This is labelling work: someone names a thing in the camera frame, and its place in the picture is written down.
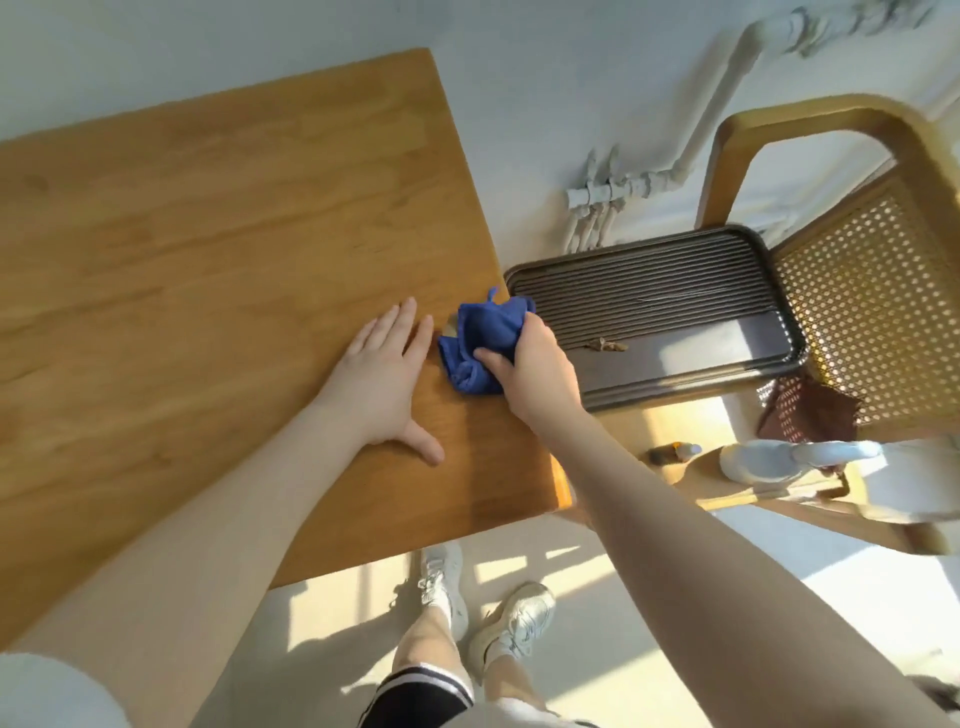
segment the hand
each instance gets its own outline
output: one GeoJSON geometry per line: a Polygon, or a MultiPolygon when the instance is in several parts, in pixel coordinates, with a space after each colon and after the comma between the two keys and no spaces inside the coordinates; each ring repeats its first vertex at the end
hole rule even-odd
{"type": "Polygon", "coordinates": [[[527,313],[516,342],[515,363],[487,349],[473,353],[503,386],[510,410],[535,432],[551,421],[582,412],[573,365],[537,314],[527,313]]]}
{"type": "Polygon", "coordinates": [[[433,339],[433,318],[424,316],[406,347],[416,313],[417,302],[409,298],[361,328],[315,404],[354,428],[361,446],[399,440],[437,465],[444,460],[443,446],[410,416],[414,385],[433,339]]]}

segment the shoe lace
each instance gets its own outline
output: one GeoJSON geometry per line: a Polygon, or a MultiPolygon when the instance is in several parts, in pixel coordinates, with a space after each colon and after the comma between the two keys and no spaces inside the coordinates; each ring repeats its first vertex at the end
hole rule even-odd
{"type": "Polygon", "coordinates": [[[508,622],[510,641],[514,649],[524,657],[530,657],[533,644],[543,631],[540,623],[530,615],[520,613],[508,622]]]}
{"type": "Polygon", "coordinates": [[[444,576],[443,559],[431,559],[426,563],[426,575],[417,582],[425,594],[434,591],[444,576]]]}

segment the white floor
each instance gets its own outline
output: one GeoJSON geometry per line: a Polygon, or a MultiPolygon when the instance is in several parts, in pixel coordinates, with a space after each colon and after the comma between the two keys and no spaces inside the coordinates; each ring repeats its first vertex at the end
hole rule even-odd
{"type": "MultiPolygon", "coordinates": [[[[908,556],[751,506],[717,517],[901,668],[957,678],[960,556],[908,556]]],[[[556,619],[529,661],[553,710],[607,728],[708,725],[592,532],[543,516],[463,546],[471,624],[524,581],[542,580],[557,595],[556,619]]],[[[388,673],[418,599],[407,556],[269,593],[195,728],[352,728],[388,673]]]]}

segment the white bottle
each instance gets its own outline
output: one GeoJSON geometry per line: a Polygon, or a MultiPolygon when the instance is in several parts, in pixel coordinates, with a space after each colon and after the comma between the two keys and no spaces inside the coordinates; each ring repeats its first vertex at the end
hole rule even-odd
{"type": "Polygon", "coordinates": [[[721,449],[720,470],[730,480],[745,485],[786,483],[813,468],[843,465],[881,453],[880,445],[869,440],[802,445],[782,440],[753,440],[721,449]]]}

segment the debris on tray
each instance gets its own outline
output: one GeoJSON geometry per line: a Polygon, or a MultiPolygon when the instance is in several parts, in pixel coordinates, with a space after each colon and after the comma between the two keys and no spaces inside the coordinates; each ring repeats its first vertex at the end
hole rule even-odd
{"type": "Polygon", "coordinates": [[[630,348],[628,345],[621,344],[619,341],[607,341],[603,336],[599,339],[594,339],[588,343],[587,346],[595,352],[625,352],[630,348]]]}

